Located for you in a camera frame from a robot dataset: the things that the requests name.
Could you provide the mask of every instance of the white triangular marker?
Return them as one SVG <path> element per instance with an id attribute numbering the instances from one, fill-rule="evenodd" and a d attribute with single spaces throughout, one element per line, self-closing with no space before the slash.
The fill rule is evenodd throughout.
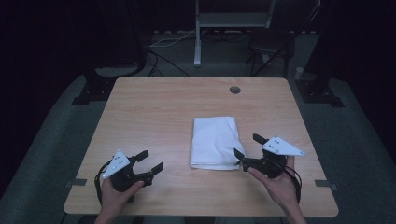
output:
<path id="1" fill-rule="evenodd" d="M 274 136 L 264 145 L 262 148 L 270 151 L 276 155 L 284 155 L 284 156 L 304 156 L 305 152 L 301 151 L 299 148 L 293 146 L 287 141 L 283 140 L 278 136 Z"/>
<path id="2" fill-rule="evenodd" d="M 129 163 L 130 162 L 128 158 L 125 156 L 125 154 L 123 154 L 121 150 L 118 150 L 116 152 L 116 155 L 114 155 L 111 163 L 107 166 L 105 173 L 102 174 L 102 178 L 103 179 L 109 178 L 110 176 L 114 175 L 117 171 L 127 166 Z"/>

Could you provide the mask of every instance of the human hand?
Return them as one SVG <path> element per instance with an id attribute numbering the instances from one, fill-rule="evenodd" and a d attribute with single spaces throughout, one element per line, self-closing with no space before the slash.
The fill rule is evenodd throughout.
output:
<path id="1" fill-rule="evenodd" d="M 294 157 L 289 156 L 287 158 L 286 165 L 294 170 Z M 296 188 L 288 175 L 282 173 L 279 177 L 270 179 L 262 172 L 252 167 L 248 168 L 248 172 L 257 180 L 262 182 L 272 200 L 274 200 L 274 202 L 277 203 L 285 212 L 290 224 L 306 223 L 303 212 L 301 211 L 300 205 L 297 201 Z"/>
<path id="2" fill-rule="evenodd" d="M 286 165 L 289 168 L 294 169 L 294 157 L 288 157 Z M 248 172 L 257 180 L 262 182 L 262 184 L 268 190 L 271 198 L 279 206 L 282 207 L 284 204 L 297 203 L 294 184 L 291 181 L 291 178 L 285 173 L 282 173 L 282 175 L 277 178 L 270 179 L 267 178 L 262 172 L 252 167 L 248 168 Z"/>
<path id="3" fill-rule="evenodd" d="M 123 210 L 128 200 L 144 185 L 143 181 L 134 183 L 124 192 L 113 188 L 111 180 L 105 179 L 102 183 L 102 209 L 95 224 L 111 223 Z"/>

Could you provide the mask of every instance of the gray carpet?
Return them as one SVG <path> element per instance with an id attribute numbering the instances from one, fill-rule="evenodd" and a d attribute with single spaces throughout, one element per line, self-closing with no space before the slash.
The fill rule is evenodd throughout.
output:
<path id="1" fill-rule="evenodd" d="M 154 39 L 174 35 L 155 35 Z M 337 217 L 311 218 L 308 223 L 394 223 L 396 220 L 396 169 L 387 151 L 364 116 L 347 83 L 332 79 L 330 88 L 345 107 L 305 104 L 294 82 L 296 67 L 304 67 L 317 41 L 316 35 L 297 39 L 296 55 L 290 60 L 289 83 L 305 125 L 328 180 L 336 184 L 333 192 L 339 207 Z M 171 47 L 152 48 L 191 77 L 248 77 L 250 56 L 246 36 L 228 41 L 203 37 L 203 64 L 193 66 L 193 40 L 179 41 Z M 148 54 L 148 64 L 138 76 L 146 77 L 156 58 Z M 105 72 L 124 70 L 109 68 Z M 282 61 L 274 61 L 260 77 L 280 77 Z M 159 59 L 154 76 L 184 77 L 173 65 Z M 303 78 L 312 78 L 303 74 Z M 78 171 L 106 102 L 71 105 L 85 84 L 76 79 L 49 112 L 17 174 L 0 202 L 1 223 L 74 224 L 80 216 L 64 216 L 65 187 Z M 117 223 L 131 223 L 121 217 Z M 259 223 L 285 223 L 278 217 L 258 218 Z"/>

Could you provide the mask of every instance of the forearm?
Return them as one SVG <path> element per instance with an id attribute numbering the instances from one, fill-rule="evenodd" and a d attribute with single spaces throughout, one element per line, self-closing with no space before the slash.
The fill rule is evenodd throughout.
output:
<path id="1" fill-rule="evenodd" d="M 297 203 L 286 204 L 281 207 L 286 215 L 286 218 L 288 219 L 289 224 L 306 224 L 303 212 Z"/>
<path id="2" fill-rule="evenodd" d="M 95 224 L 111 224 L 115 217 L 100 213 L 95 220 Z"/>

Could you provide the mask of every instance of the cable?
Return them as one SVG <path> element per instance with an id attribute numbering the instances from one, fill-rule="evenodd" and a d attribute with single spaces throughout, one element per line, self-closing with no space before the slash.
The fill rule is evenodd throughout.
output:
<path id="1" fill-rule="evenodd" d="M 154 54 L 155 56 L 160 57 L 160 58 L 166 60 L 168 63 L 172 64 L 175 68 L 177 68 L 177 69 L 180 70 L 182 73 L 184 73 L 187 77 L 190 77 L 190 75 L 189 75 L 187 72 L 185 72 L 183 69 L 181 69 L 180 67 L 178 67 L 177 65 L 175 65 L 175 64 L 172 63 L 171 61 L 165 59 L 163 56 L 159 55 L 158 53 L 152 51 L 151 49 L 148 50 L 148 53 Z"/>
<path id="2" fill-rule="evenodd" d="M 166 47 L 170 47 L 170 46 L 176 44 L 178 41 L 187 38 L 187 37 L 188 37 L 190 34 L 192 34 L 194 31 L 195 31 L 195 29 L 193 29 L 192 31 L 188 32 L 186 35 L 182 36 L 181 38 L 165 38 L 165 39 L 161 39 L 161 40 L 155 42 L 154 44 L 149 45 L 149 47 L 150 47 L 150 48 L 166 48 Z M 173 43 L 171 43 L 171 44 L 168 44 L 168 45 L 160 45 L 160 46 L 157 46 L 157 44 L 159 44 L 159 43 L 161 43 L 161 42 L 163 42 L 163 41 L 166 41 L 166 40 L 175 40 L 175 41 L 174 41 Z"/>
<path id="3" fill-rule="evenodd" d="M 296 197 L 297 197 L 297 202 L 300 203 L 300 199 L 301 199 L 301 188 L 303 187 L 303 182 L 300 178 L 300 175 L 293 169 L 291 169 L 289 166 L 284 166 L 282 167 L 281 165 L 279 165 L 277 162 L 267 159 L 267 161 L 271 162 L 273 165 L 277 166 L 280 170 L 283 171 L 283 173 L 285 173 L 286 175 L 288 175 L 291 179 L 291 181 L 293 182 L 294 187 L 296 188 Z M 287 171 L 285 168 L 288 168 L 290 170 L 292 170 L 295 174 L 297 174 L 297 176 L 300 179 L 300 182 L 297 180 L 297 178 L 292 175 L 289 171 Z"/>
<path id="4" fill-rule="evenodd" d="M 102 190 L 101 190 L 101 187 L 100 187 L 100 174 L 104 172 L 103 170 L 104 170 L 110 163 L 111 163 L 111 161 L 106 162 L 105 165 L 103 165 L 103 166 L 100 168 L 98 174 L 95 176 L 95 179 L 94 179 L 94 184 L 95 184 L 95 188 L 96 188 L 96 195 L 97 195 L 98 200 L 99 200 L 99 203 L 100 203 L 101 205 L 102 205 Z"/>
<path id="5" fill-rule="evenodd" d="M 210 12 L 214 12 L 215 10 L 217 12 L 220 12 L 220 6 L 221 6 L 221 0 L 219 0 L 217 3 L 215 3 L 215 5 L 210 10 Z"/>
<path id="6" fill-rule="evenodd" d="M 155 76 L 153 75 L 154 72 L 159 72 L 159 73 L 160 73 L 160 77 L 161 77 L 163 74 L 161 74 L 161 71 L 157 69 L 158 56 L 157 56 L 157 55 L 154 55 L 154 56 L 155 56 L 155 63 L 152 63 L 152 62 L 151 62 L 151 58 L 148 56 L 148 60 L 150 61 L 148 64 L 152 65 L 152 68 L 151 68 L 151 70 L 149 71 L 148 76 L 149 76 L 149 77 L 155 77 Z"/>
<path id="7" fill-rule="evenodd" d="M 64 215 L 62 216 L 62 219 L 61 219 L 61 224 L 64 224 L 64 219 L 66 218 L 66 215 L 67 215 L 67 213 L 64 213 Z"/>
<path id="8" fill-rule="evenodd" d="M 203 37 L 206 37 L 206 38 L 214 37 L 214 38 L 216 38 L 215 40 L 202 39 L 203 43 L 218 43 L 218 42 L 221 42 L 221 41 L 237 43 L 237 42 L 243 42 L 243 41 L 248 40 L 248 35 L 246 35 L 244 33 L 241 33 L 241 34 L 238 34 L 236 36 L 233 36 L 233 35 L 226 34 L 226 33 L 223 33 L 223 32 L 214 32 L 214 35 L 204 35 Z"/>

